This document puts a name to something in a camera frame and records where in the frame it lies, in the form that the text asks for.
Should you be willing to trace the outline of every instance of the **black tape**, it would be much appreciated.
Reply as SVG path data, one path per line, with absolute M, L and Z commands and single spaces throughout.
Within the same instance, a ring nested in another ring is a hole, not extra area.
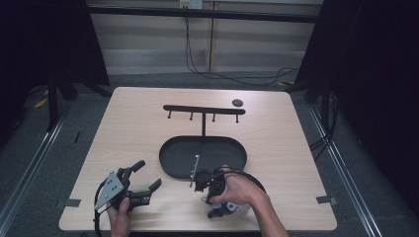
M 72 206 L 72 207 L 78 207 L 80 205 L 81 199 L 67 199 L 65 201 L 58 200 L 55 203 L 54 208 L 64 209 L 65 206 Z
M 317 199 L 317 202 L 318 202 L 319 204 L 332 202 L 332 199 L 331 199 L 329 196 L 316 197 L 316 199 Z

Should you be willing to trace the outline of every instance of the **gray floor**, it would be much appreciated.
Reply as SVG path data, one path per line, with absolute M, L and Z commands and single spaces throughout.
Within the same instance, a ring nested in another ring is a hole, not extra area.
M 275 75 L 275 72 L 243 72 L 226 73 L 224 75 L 231 77 L 269 76 Z M 293 72 L 281 77 L 279 81 L 292 81 L 295 76 L 296 72 Z M 244 81 L 264 84 L 272 81 L 272 79 L 249 79 Z M 250 86 L 226 79 L 206 79 L 192 73 L 119 75 L 111 77 L 111 83 L 112 87 L 106 88 L 110 91 L 119 86 L 263 91 L 282 91 L 285 89 L 285 86 L 280 86 L 278 83 Z M 80 236 L 81 234 L 64 232 L 59 229 L 58 221 L 62 208 L 54 206 L 59 200 L 65 200 L 69 197 L 110 99 L 101 97 L 80 85 L 77 85 L 77 90 L 79 97 L 76 101 L 60 103 L 61 111 L 69 106 L 68 116 L 65 118 L 62 129 L 45 157 L 40 170 L 36 173 L 35 179 L 6 236 Z M 48 123 L 47 106 L 34 109 L 34 104 L 41 94 L 42 92 L 39 92 L 28 97 L 25 104 L 24 119 L 8 142 L 1 147 L 0 206 L 2 207 L 9 200 L 45 136 Z M 320 135 L 308 106 L 303 100 L 303 92 L 293 93 L 292 99 L 306 139 L 311 144 L 318 140 Z M 339 113 L 337 118 L 334 141 L 374 215 L 382 236 L 419 236 L 418 219 L 407 208 L 398 192 L 379 172 L 368 153 L 359 146 L 357 136 L 350 128 L 342 112 Z M 316 156 L 319 150 L 314 150 L 313 156 Z M 337 200 L 337 204 L 333 205 L 333 210 L 338 220 L 338 227 L 331 232 L 293 232 L 292 236 L 368 236 L 327 151 L 323 152 L 318 158 L 316 165 L 326 192 Z M 143 233 L 138 236 L 160 235 L 165 235 L 165 233 Z M 196 235 L 177 233 L 177 235 L 214 236 L 210 233 Z M 258 235 L 258 233 L 246 234 L 246 236 Z

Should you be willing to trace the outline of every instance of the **metal rod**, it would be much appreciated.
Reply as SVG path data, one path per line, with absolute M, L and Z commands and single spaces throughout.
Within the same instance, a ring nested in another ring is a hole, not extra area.
M 210 19 L 235 19 L 269 22 L 293 22 L 293 23 L 316 23 L 317 16 L 310 15 L 289 15 L 272 13 L 251 13 L 232 12 L 215 10 L 177 9 L 177 8 L 141 8 L 121 7 L 110 5 L 69 5 L 69 4 L 37 4 L 31 8 L 39 10 L 67 11 L 67 12 L 88 12 L 94 14 L 117 14 L 137 16 L 161 16 L 161 17 L 189 17 L 189 18 L 210 18 Z
M 191 175 L 191 183 L 189 184 L 189 188 L 192 187 L 192 183 L 194 182 L 195 179 L 195 175 L 197 174 L 197 169 L 198 169 L 198 162 L 200 162 L 200 154 L 195 155 L 195 158 L 197 158 L 197 161 L 195 162 L 194 165 L 194 170 L 192 171 L 192 175 Z

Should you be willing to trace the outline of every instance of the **black pole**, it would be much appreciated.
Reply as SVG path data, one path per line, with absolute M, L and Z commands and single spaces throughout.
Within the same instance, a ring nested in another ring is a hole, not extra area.
M 203 113 L 203 143 L 206 143 L 207 113 Z
M 324 88 L 321 100 L 321 120 L 323 123 L 326 136 L 330 135 L 329 130 L 329 97 L 330 97 L 330 76 L 326 75 L 324 78 Z
M 58 121 L 58 104 L 56 98 L 55 73 L 51 71 L 48 80 L 48 104 L 49 104 L 49 126 L 47 131 L 51 131 Z

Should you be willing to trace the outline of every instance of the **white wall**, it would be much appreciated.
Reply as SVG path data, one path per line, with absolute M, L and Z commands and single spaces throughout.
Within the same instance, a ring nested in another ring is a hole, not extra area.
M 315 0 L 266 0 L 277 3 L 245 1 L 205 1 L 204 9 L 317 15 L 321 6 L 321 2 Z M 173 0 L 91 0 L 88 3 L 179 8 L 179 2 Z M 185 56 L 185 19 L 92 14 L 92 20 L 109 74 L 189 71 Z M 194 64 L 200 71 L 298 67 L 313 29 L 313 24 L 242 20 L 190 18 L 189 23 Z

